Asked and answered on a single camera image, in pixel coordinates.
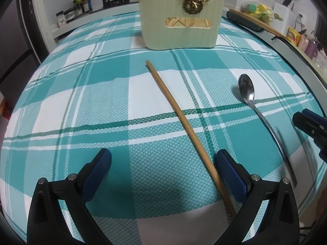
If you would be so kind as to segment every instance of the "cutting board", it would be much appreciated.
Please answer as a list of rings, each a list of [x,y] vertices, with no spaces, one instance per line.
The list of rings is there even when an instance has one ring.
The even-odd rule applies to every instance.
[[[241,13],[239,11],[236,11],[236,10],[233,10],[233,9],[230,9],[229,11],[231,11],[232,13],[234,14],[238,14],[244,18],[246,18],[247,20],[250,20],[252,21],[253,23],[257,24],[258,26],[264,28],[265,30],[267,30],[268,32],[274,34],[275,36],[279,36],[279,37],[285,37],[282,33],[280,33],[279,31],[277,31],[276,29],[274,29],[273,27],[269,26],[268,24],[260,21],[259,19],[256,19],[248,14],[244,14],[244,13]]]

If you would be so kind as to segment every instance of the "blue gripper pad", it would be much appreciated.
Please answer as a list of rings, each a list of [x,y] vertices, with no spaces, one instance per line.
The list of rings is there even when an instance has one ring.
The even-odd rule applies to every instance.
[[[81,200],[83,203],[91,201],[98,190],[104,176],[111,166],[112,156],[108,149],[101,149],[95,158],[99,158],[94,168],[82,185]]]
[[[244,204],[247,193],[251,189],[250,175],[242,165],[234,161],[225,149],[217,152],[215,160],[218,172],[226,181],[235,200]]]
[[[308,109],[302,110],[302,113],[305,116],[307,116],[307,117],[311,118],[312,120],[316,121],[317,123],[319,123],[325,129],[327,129],[327,119],[325,117],[322,117]]]

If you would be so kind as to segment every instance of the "shelf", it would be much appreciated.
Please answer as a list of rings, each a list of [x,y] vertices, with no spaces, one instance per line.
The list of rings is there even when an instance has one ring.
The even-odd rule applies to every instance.
[[[118,14],[126,14],[126,13],[131,13],[131,12],[137,12],[139,11],[139,4],[138,3],[132,3],[132,4],[127,4],[127,5],[121,5],[113,8],[108,8],[104,9],[92,14],[86,14],[84,16],[81,16],[80,18],[73,20],[72,22],[69,22],[68,24],[64,25],[61,28],[57,28],[52,32],[53,38],[58,38],[62,34],[65,34],[68,31],[74,30],[80,26],[83,26],[85,24],[88,24],[92,21],[105,18],[105,17],[110,17],[110,16],[115,16]]]

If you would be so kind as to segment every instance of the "wooden box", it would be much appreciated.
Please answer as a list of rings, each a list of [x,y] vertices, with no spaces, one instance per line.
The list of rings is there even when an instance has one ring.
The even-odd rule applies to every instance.
[[[201,0],[202,8],[194,1],[200,0],[139,0],[146,46],[152,50],[214,47],[224,0]],[[191,14],[186,12],[188,3],[195,5]]]

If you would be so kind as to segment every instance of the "table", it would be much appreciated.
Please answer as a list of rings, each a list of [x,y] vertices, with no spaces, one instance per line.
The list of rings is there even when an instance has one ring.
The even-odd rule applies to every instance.
[[[78,173],[102,147],[112,152],[112,166],[86,205],[113,244],[211,245],[226,229],[231,219],[221,196],[145,60],[155,66],[212,159],[225,148],[250,174],[279,181],[289,174],[277,146],[240,101],[237,79],[248,74],[256,105],[295,170],[294,193],[303,212],[326,165],[313,140],[292,125],[292,115],[304,108],[322,115],[302,79],[273,49],[226,19],[213,49],[151,51],[135,12],[76,29],[19,98],[1,151],[0,196],[20,237],[26,240],[37,180]],[[266,206],[246,239],[255,234]],[[81,239],[64,202],[61,207],[68,228]]]

